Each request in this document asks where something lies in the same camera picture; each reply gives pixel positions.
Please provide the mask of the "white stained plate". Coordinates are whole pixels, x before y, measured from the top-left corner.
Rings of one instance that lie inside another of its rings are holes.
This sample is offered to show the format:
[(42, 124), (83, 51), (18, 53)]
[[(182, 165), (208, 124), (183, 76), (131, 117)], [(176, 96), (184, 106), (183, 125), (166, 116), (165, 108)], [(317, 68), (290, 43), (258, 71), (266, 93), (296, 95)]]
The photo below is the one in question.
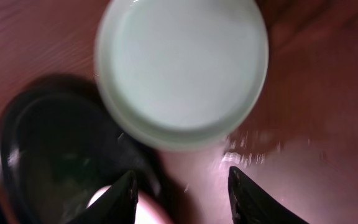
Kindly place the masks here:
[[(110, 186), (105, 186), (99, 189), (91, 198), (88, 203), (90, 207), (102, 194), (104, 194)], [(139, 192), (138, 202), (135, 212), (134, 224), (172, 224), (171, 218), (168, 216), (166, 211), (153, 199)]]

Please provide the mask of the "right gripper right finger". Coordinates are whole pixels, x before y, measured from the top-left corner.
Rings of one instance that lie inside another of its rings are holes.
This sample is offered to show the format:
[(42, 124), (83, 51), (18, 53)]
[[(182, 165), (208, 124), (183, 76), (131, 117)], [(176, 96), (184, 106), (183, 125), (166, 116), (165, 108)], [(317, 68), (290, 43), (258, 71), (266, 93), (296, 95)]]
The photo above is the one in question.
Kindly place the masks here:
[(307, 224), (236, 166), (229, 168), (228, 193), (234, 224)]

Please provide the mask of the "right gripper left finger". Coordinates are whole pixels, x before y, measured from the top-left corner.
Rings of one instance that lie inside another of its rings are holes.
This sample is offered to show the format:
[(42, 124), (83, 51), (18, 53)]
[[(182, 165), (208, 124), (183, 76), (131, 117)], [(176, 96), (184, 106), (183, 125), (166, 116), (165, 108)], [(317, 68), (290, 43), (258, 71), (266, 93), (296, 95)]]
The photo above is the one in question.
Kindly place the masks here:
[(134, 224), (138, 194), (137, 177), (130, 170), (68, 224)]

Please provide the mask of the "light green stained plate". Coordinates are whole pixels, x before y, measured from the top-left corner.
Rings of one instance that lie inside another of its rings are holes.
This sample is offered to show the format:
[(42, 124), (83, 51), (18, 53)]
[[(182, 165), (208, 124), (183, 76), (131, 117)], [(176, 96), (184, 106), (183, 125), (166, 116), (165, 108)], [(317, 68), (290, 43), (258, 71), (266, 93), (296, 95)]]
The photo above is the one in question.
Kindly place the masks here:
[(94, 44), (109, 113), (164, 151), (189, 151), (235, 130), (260, 95), (268, 62), (253, 0), (113, 0)]

